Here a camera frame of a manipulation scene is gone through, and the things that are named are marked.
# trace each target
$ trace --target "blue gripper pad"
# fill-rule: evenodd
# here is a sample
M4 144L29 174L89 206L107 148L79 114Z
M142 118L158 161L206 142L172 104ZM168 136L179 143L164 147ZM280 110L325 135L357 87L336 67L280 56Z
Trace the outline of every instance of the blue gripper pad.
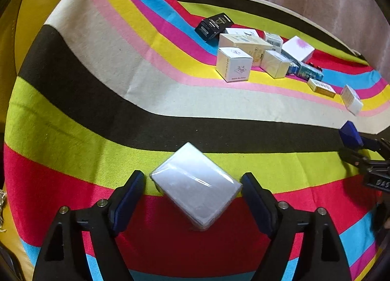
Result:
M134 171L123 187L112 193L108 216L115 236L124 231L133 215L135 206L144 194L146 179L141 171Z
M249 206L259 231L271 238L277 229L276 199L270 191L260 186L252 173L245 173L241 183L242 196Z
M347 148L358 149L364 146L362 138L351 121L347 121L344 126L341 127L339 134L344 146Z

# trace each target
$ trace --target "box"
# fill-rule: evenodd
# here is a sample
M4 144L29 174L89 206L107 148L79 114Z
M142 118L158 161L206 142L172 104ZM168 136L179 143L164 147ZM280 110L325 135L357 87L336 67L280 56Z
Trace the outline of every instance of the box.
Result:
M290 62L289 70L287 71L287 75L297 75L299 71L299 66L294 62Z
M315 69L313 66L307 65L303 62L298 62L298 66L299 71L296 75L304 80L308 81L309 78L312 78L317 81L322 81L324 78L324 74L320 70Z
M309 81L307 82L307 84L310 86L310 88L313 90L313 92L316 92L318 94L323 94L325 96L329 96L332 98L334 98L334 96L336 96L335 90L329 84L325 84L323 82L314 80L312 78L309 78Z
M235 47L243 50L253 57L252 66L260 66L264 51L272 49L272 45L260 37L226 33L220 35L218 47Z
M274 51L282 53L283 40L280 36L264 31L264 40L272 44Z
M189 142L151 174L151 179L201 230L225 211L241 183Z
M297 36L283 43L282 46L282 54L295 63L308 61L313 56L313 52L314 48Z
M273 78L283 78L286 76L291 61L274 50L264 52L261 68Z
M227 82L247 81L253 58L239 48L219 48L217 72Z
M233 24L233 21L225 13L220 13L202 20L195 28L195 32L204 41L208 41Z
M224 33L227 34L241 34L251 35L253 37L259 37L255 29L244 29L244 28L226 28Z
M340 95L346 108L355 116L363 108L363 103L361 102L360 97L350 86L345 85Z

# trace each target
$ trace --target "black box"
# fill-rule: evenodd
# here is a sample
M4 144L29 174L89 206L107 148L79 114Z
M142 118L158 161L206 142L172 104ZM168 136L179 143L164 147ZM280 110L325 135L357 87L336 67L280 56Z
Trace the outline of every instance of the black box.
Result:
M233 21L225 13L219 13L202 20L195 28L195 32L204 41L208 41L223 32L225 28L230 28L233 24Z

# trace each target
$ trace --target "yellow leather sofa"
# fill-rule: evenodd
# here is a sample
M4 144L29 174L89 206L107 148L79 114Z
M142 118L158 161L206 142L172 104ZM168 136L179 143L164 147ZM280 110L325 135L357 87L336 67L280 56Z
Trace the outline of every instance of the yellow leather sofa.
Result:
M0 141L12 88L23 60L41 26L60 0L9 0L0 7ZM0 242L19 259L26 281L32 280L33 266L20 242L9 206L4 210Z

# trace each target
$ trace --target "black stripe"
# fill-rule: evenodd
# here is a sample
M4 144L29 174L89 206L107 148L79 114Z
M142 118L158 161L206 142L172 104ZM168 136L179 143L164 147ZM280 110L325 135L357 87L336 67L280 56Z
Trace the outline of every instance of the black stripe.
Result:
M354 55L346 46L306 21L276 7L252 0L177 0L234 9L267 18L297 29L329 46Z
M48 25L36 37L19 75L81 125L133 148L176 151L187 141L202 152L226 153L321 152L342 146L332 128L150 113L101 83Z

